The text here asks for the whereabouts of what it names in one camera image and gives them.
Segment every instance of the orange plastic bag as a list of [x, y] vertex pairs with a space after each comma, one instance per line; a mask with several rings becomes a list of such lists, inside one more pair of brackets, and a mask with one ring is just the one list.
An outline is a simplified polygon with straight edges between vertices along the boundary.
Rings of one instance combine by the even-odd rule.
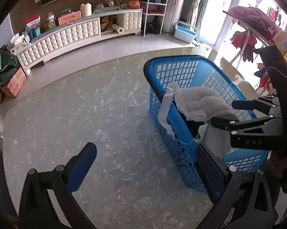
[[140, 8], [140, 3], [139, 3], [139, 0], [130, 0], [129, 1], [129, 7], [130, 8]]

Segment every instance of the blue plastic basket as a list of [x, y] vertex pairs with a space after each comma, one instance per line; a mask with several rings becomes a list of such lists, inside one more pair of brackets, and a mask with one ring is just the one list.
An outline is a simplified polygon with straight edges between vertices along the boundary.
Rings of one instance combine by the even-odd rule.
[[[185, 185], [206, 193], [194, 167], [196, 143], [173, 103], [171, 103], [167, 121], [172, 126], [178, 141], [172, 139], [158, 122], [158, 111], [167, 84], [175, 81], [182, 88], [194, 86], [213, 88], [229, 106], [234, 100], [245, 100], [245, 97], [214, 63], [201, 56], [151, 59], [145, 64], [144, 74], [151, 86], [150, 114]], [[235, 110], [235, 113], [240, 121], [256, 118], [252, 111]], [[268, 152], [262, 150], [231, 148], [223, 157], [223, 161], [226, 165], [235, 165], [240, 171], [253, 173], [260, 168], [267, 155]]]

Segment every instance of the human hand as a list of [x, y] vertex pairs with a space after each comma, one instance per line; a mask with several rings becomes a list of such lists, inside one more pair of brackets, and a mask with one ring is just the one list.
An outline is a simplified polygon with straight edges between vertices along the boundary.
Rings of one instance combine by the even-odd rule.
[[274, 174], [277, 177], [282, 177], [283, 170], [287, 169], [287, 155], [281, 158], [275, 151], [272, 151], [270, 160], [273, 163]]

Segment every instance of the sliding glass door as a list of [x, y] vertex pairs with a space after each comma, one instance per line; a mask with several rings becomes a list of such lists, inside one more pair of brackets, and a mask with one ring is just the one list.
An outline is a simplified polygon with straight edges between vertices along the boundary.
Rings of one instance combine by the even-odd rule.
[[204, 5], [200, 42], [206, 43], [218, 51], [231, 25], [231, 17], [223, 13], [223, 10], [227, 11], [238, 4], [239, 0], [208, 0]]

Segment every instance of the dark green plastic bag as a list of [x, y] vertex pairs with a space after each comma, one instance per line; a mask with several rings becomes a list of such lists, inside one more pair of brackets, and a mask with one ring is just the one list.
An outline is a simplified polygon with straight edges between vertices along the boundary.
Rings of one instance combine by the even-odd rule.
[[18, 68], [19, 61], [14, 54], [0, 51], [0, 86], [10, 81]]

